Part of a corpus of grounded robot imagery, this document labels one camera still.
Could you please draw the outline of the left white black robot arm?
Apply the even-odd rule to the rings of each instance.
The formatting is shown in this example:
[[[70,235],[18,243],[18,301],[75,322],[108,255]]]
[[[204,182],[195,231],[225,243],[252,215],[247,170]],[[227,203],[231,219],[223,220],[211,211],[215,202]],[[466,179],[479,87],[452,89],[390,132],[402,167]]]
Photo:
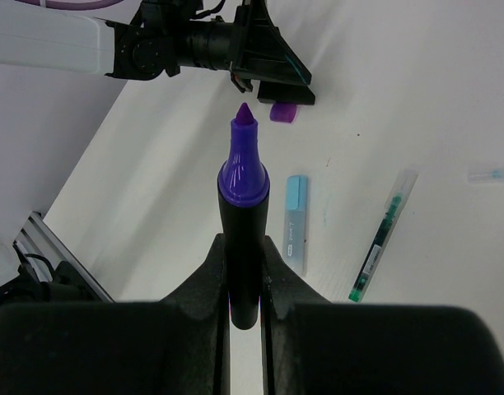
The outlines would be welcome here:
[[[123,23],[90,16],[106,1],[0,1],[0,64],[121,80],[174,77],[183,67],[225,71],[260,102],[313,105],[311,72],[273,24],[263,1],[142,1]]]

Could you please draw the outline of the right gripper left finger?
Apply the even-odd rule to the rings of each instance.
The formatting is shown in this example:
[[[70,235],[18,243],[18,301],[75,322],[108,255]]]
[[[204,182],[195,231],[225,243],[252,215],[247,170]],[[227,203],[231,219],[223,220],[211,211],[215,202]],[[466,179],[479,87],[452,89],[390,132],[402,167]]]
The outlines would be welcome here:
[[[228,394],[224,238],[164,299],[101,300],[69,263],[0,287],[0,394]]]

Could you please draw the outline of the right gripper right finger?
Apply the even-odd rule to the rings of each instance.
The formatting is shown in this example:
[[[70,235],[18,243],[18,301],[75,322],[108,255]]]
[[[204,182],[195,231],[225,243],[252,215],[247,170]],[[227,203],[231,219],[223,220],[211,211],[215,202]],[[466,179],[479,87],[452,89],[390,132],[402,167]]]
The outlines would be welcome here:
[[[264,243],[267,394],[503,394],[504,360],[483,320],[451,306],[335,304]]]

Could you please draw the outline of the purple highlighter cap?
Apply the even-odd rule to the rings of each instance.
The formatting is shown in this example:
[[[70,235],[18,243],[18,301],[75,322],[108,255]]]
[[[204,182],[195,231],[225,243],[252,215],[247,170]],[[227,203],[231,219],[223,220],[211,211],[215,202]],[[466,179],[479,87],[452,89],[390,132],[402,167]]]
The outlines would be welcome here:
[[[297,114],[297,105],[292,103],[275,103],[270,109],[269,118],[276,123],[293,123]]]

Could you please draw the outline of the slim blue pen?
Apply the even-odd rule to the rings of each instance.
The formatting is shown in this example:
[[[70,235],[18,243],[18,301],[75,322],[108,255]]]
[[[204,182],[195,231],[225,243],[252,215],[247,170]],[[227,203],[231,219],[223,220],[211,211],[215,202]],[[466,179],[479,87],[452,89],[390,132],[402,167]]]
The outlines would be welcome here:
[[[467,180],[472,184],[504,182],[504,167],[471,169],[468,172]]]

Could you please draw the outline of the blue marker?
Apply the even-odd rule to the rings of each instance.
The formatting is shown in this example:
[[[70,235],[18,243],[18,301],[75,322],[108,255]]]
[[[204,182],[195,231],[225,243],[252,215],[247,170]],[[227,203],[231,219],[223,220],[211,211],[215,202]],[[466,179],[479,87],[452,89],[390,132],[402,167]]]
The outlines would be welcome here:
[[[286,211],[282,255],[300,277],[306,274],[306,212]]]

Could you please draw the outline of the green pen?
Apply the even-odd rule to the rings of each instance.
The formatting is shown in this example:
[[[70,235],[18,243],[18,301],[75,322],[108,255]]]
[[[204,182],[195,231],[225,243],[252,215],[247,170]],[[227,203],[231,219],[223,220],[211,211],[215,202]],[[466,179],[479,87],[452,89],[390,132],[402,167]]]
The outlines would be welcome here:
[[[385,204],[384,216],[348,295],[348,299],[352,302],[359,303],[362,301],[388,243],[395,222],[404,209],[417,179],[418,172],[416,170],[406,169],[401,171],[395,180]]]

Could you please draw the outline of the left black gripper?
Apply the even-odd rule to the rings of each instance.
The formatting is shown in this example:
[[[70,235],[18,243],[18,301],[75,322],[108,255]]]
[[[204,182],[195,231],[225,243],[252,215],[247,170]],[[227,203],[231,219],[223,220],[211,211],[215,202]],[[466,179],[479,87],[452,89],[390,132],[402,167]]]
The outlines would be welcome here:
[[[259,46],[253,41],[257,27]],[[308,87],[312,74],[273,24],[265,1],[243,1],[237,7],[229,72],[240,93],[253,90],[252,80],[262,80],[257,94],[260,103],[315,104],[315,94]]]

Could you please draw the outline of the black purple highlighter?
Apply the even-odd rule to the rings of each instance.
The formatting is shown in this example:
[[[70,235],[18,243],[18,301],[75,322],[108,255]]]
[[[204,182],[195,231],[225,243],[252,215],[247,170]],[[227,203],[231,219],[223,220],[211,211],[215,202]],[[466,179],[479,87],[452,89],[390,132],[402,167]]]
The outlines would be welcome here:
[[[258,137],[259,123],[244,103],[231,120],[230,150],[217,176],[231,321],[241,330],[258,318],[268,216],[270,179]]]

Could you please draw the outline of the blue marker cap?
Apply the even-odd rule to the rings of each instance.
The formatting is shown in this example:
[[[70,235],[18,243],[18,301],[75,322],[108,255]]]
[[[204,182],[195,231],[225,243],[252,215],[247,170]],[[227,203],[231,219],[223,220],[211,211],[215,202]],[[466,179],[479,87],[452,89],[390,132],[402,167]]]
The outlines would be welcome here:
[[[285,208],[287,211],[306,211],[309,179],[305,175],[292,175],[286,182]]]

